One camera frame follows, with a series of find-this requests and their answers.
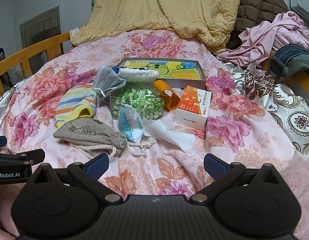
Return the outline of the grey drawstring pouch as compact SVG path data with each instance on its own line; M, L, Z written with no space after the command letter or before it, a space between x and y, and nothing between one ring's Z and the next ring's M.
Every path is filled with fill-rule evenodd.
M153 137L143 143L129 142L125 132L116 132L97 119L85 117L66 122L53 137L69 142L89 158L92 157L87 152L92 150L106 150L110 157L119 156L123 150L135 157L144 156L146 149L157 142Z

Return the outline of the packaged blue face mask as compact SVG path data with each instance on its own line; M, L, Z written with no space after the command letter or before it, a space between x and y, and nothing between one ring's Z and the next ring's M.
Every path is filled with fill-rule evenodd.
M144 126L135 108L127 104L121 107L118 116L118 129L125 132L127 139L131 142L141 142Z

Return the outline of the striped pastel sock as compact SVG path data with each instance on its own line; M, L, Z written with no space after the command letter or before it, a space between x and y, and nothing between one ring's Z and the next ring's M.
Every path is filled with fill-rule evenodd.
M91 83L69 89L56 107L56 127L60 128L80 117L93 117L96 112L96 96Z

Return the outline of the white cloth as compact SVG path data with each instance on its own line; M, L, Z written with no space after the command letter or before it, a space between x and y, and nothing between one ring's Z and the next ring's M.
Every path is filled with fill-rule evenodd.
M159 72L157 72L156 70L120 68L118 76L125 79L127 82L153 83L159 77Z
M183 152L191 152L195 148L195 136L182 132L170 131L161 120L142 120L143 135L167 141L178 146Z

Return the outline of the grey face mask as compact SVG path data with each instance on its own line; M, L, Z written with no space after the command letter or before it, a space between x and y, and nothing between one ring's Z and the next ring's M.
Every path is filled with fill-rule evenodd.
M92 84L92 90L96 93L97 107L108 103L110 94L126 85L126 80L119 77L112 68L103 65L97 71L97 75Z

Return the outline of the orange white medicine box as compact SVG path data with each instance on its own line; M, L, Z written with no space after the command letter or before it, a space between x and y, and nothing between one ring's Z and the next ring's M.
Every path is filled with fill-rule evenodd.
M174 122L204 130L211 98L211 92L187 86L177 105Z

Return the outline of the black crate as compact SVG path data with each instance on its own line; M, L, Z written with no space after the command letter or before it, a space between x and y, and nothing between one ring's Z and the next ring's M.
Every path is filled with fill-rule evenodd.
M6 59L4 49L0 48L0 63L4 59ZM10 76L9 76L7 71L3 72L3 68L1 67L1 65L0 65L0 81L1 81L1 83L3 85L3 89L5 91L7 91L10 88L12 88L12 82L11 82Z

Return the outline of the brocade patterned bedspread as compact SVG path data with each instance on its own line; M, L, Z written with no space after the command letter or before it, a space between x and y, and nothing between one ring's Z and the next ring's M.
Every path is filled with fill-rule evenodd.
M237 92L264 106L296 150L309 159L309 106L305 99L254 63L244 68L233 63L226 66L233 75Z

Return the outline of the jar of green paper stars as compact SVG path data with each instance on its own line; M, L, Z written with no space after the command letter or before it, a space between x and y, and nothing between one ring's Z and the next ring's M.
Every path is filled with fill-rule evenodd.
M118 120L119 111L124 105L133 107L143 119L158 120L163 116L164 101L160 93L148 83L128 83L110 95L113 119Z

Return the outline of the cartoon picture box tray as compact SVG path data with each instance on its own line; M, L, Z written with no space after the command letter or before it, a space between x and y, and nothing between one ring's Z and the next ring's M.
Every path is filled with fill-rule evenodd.
M172 88L184 89L187 86L205 89L206 77L198 61L158 57L127 57L117 68L156 70L159 80Z

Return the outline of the white folded cloth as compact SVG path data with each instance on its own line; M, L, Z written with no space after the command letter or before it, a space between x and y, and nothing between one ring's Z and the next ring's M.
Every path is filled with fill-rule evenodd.
M118 76L125 79L127 82L153 83L159 77L159 72L157 72L156 70L120 68Z

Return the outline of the pink garment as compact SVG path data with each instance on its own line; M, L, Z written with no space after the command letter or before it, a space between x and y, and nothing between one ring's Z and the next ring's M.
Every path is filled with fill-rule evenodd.
M273 22L247 28L239 35L242 45L237 49L226 49L217 58L238 66L262 62L270 57L272 49L280 49L287 44L296 44L309 50L309 30L303 20L293 11L278 14Z

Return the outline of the blue denim jeans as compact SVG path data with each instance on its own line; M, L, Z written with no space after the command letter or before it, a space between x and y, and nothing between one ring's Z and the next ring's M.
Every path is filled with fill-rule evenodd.
M270 58L270 70L279 77L309 72L309 50L292 43L283 46Z

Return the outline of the yellow quilted blanket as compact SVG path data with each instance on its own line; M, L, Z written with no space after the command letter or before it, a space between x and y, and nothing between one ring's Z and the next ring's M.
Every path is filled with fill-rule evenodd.
M223 52L240 0L95 0L87 24L71 34L73 45L135 29L167 29L197 38L214 54Z

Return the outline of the brown quilted jacket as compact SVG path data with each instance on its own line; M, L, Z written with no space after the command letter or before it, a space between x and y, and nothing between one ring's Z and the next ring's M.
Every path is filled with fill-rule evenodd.
M237 19L226 48L237 49L242 44L239 35L243 31L263 21L272 22L278 14L288 10L284 0L240 0Z

